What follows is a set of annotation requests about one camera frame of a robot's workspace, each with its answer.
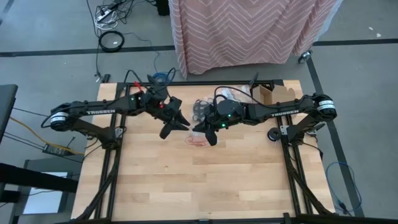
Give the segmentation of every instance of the cable coil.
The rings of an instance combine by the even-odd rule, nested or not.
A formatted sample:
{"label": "cable coil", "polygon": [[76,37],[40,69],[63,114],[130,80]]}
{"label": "cable coil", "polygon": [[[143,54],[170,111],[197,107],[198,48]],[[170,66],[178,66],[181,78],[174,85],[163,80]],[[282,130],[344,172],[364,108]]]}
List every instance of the cable coil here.
{"label": "cable coil", "polygon": [[[120,43],[118,46],[113,47],[113,48],[105,47],[105,46],[102,44],[102,39],[104,38],[104,36],[106,36],[106,35],[108,35],[108,34],[116,34],[116,35],[120,36],[120,38],[122,38],[121,43]],[[103,34],[101,34],[100,37],[98,38],[98,45],[99,45],[99,46],[102,48],[102,50],[103,50],[104,52],[106,52],[106,53],[118,52],[118,51],[120,51],[120,49],[122,49],[122,47],[123,47],[123,45],[124,45],[124,36],[123,36],[122,33],[118,32],[118,31],[115,31],[115,30],[106,31],[106,32],[104,32]]]}

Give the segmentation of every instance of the cardboard box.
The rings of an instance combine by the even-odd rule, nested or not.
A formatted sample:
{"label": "cardboard box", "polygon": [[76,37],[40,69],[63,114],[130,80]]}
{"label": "cardboard box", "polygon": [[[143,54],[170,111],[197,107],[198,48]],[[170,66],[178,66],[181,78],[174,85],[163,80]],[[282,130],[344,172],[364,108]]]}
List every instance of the cardboard box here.
{"label": "cardboard box", "polygon": [[277,102],[286,102],[295,99],[295,93],[292,88],[287,89],[284,86],[275,85],[274,90],[270,91],[264,86],[257,86],[252,89],[254,99],[265,105],[273,105]]}

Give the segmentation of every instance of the power strip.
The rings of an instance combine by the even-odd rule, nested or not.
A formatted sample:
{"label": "power strip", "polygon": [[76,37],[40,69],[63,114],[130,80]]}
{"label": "power strip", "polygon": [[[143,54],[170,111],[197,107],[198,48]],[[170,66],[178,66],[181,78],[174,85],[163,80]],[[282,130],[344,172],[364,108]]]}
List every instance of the power strip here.
{"label": "power strip", "polygon": [[98,16],[97,17],[97,21],[101,22],[103,19],[105,19],[105,17],[107,17],[108,15],[110,15],[113,12],[113,9],[108,9],[105,11],[104,15]]}

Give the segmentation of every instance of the caster wheel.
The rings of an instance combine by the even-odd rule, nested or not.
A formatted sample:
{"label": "caster wheel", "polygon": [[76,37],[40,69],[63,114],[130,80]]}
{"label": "caster wheel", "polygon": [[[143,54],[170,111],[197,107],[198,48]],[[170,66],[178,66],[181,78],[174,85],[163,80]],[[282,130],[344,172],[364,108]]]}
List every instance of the caster wheel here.
{"label": "caster wheel", "polygon": [[308,59],[311,58],[311,54],[312,54],[312,50],[309,50],[307,52],[304,52],[301,57],[298,59],[298,63],[304,63],[306,62]]}

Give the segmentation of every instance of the logo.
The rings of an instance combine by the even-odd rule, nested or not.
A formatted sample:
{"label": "logo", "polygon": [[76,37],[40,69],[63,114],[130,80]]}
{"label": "logo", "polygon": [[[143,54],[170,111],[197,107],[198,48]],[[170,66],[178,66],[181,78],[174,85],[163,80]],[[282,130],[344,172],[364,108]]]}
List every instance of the logo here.
{"label": "logo", "polygon": [[275,116],[283,116],[283,115],[294,114],[294,113],[299,113],[299,111],[298,110],[293,110],[293,111],[281,112],[281,113],[272,114],[271,116],[273,116],[273,117],[275,117]]}
{"label": "logo", "polygon": [[88,115],[115,113],[115,110],[87,111]]}

